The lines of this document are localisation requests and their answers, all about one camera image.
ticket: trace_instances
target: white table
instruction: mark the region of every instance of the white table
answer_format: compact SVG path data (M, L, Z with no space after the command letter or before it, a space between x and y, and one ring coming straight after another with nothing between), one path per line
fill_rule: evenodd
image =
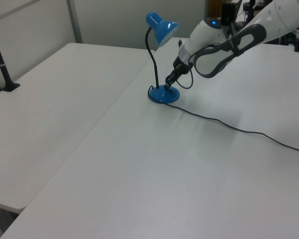
M21 212L149 59L72 43L0 92L0 208Z
M155 53L161 81L177 40ZM194 77L174 105L299 147L292 47L261 45ZM155 104L153 83L148 62L2 239L299 238L299 152Z

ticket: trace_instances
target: white wall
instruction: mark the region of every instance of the white wall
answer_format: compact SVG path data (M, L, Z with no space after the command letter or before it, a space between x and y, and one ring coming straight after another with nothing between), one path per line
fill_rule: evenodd
M145 16L156 11L181 27L177 34L189 37L204 19L205 0L73 0L83 43L145 48L148 25ZM150 47L156 47L150 36Z
M0 16L30 3L31 1L32 0L0 0Z
M40 0L0 19L0 50L13 81L70 42L66 0Z

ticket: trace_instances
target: blue desk lamp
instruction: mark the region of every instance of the blue desk lamp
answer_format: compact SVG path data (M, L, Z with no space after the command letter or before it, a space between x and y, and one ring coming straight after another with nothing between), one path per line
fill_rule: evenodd
M152 88L149 92L150 100L155 103L172 103L179 98L179 91L175 87L170 87L168 90L166 90L164 85L159 85L157 65L149 48L148 36L150 31L153 29L155 31L156 42L158 46L161 47L171 39L171 37L177 31L179 25L173 21L163 21L163 19L156 12L150 12L147 14L146 22L149 25L149 29L145 36L145 44L154 63L156 81L156 87Z

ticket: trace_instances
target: black power cord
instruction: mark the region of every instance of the black power cord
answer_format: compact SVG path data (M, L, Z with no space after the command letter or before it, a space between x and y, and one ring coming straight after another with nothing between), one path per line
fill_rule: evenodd
M244 8L243 8L243 11L242 11L239 15L237 15L237 17L239 17L243 12L244 12ZM237 17L236 17L236 18L237 18Z
M208 47L216 47L216 46L219 45L219 44L220 44L220 43L213 43L213 44L210 44L210 45L208 45L208 46L206 46L206 47L204 47L204 48L202 48L202 49L206 49L206 48L208 48ZM196 55L196 53L197 53L198 51L196 51L194 54L192 54L192 55L188 58L188 62L187 62L188 66L191 66L191 67L193 66L193 63L190 62L190 59L191 59L194 55ZM194 84L194 77L193 77L193 72L192 72L191 68L190 68L189 71L190 71L190 76L191 76L191 84L190 84L189 87L185 87L185 86L181 85L180 82L178 82L178 80L176 80L176 82L178 83L178 85L179 85L180 87L186 89L186 90L190 89L190 88L193 86L193 84Z
M149 87L149 90L148 90L148 97L149 97L150 99L154 100L155 102L159 102L159 101L157 101L156 99L154 99L152 96L150 96L150 91L151 91L152 88L153 88L153 86L150 86L150 87ZM240 131L240 132L243 132L243 133L253 133L253 134L260 134L260 135L263 135L263 136L265 136L265 137L271 139L272 141L274 141L274 142L276 142L276 143L278 143L278 144L280 144L280 145L282 145L282 146L284 146L284 147L291 148L291 149L294 149L294 150L296 150L296 151L299 151L298 148L294 148L294 147L291 147L291 146L286 145L286 144L284 144L284 143L281 143L281 142L279 142L279 141L277 141L277 140L275 140L275 139L269 137L269 136L266 135L265 133L256 132L256 131L242 130L242 129L233 127L233 126L231 126L231 125L229 125L229 124L226 124L225 122L223 122L223 121L221 121L221 120L219 120L219 119L210 118L210 117L205 117L205 116L200 116L200 115L198 115L198 114L189 112L189 111L187 111L187 110L185 110L185 109L183 109L183 108L181 108L181 107L178 107L178 106L172 106L172 105L170 105L170 104L166 104L166 103L163 103L163 102L159 102L159 104L163 104L163 105L166 105L166 106L168 106L168 107L172 107L172 108L181 110L181 111L186 112L186 113L188 113L188 114L190 114L190 115L192 115L192 116L197 116L197 117L200 117L200 118L203 118L203 119L206 119L206 120L212 120L212 121L220 122L221 124L223 124L223 125L225 125L225 126L231 128L231 129L234 129L234 130L237 130L237 131Z

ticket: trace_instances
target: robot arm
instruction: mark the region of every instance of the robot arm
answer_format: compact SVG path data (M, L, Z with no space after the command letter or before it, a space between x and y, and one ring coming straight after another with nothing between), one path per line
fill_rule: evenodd
M266 6L240 32L226 39L215 21L200 22L190 38L180 47L166 77L165 88L194 66L199 75L211 78L231 60L248 49L294 31L299 26L299 0L275 0Z

